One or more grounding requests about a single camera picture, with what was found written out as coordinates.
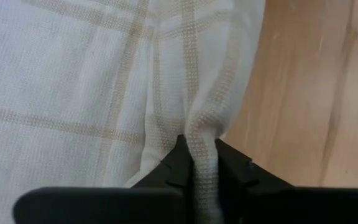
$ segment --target wood grain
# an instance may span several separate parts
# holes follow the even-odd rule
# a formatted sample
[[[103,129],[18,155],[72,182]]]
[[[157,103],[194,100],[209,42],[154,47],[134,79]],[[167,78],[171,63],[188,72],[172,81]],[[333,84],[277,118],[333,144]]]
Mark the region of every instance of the wood grain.
[[[267,0],[225,141],[295,185],[358,187],[358,0]]]

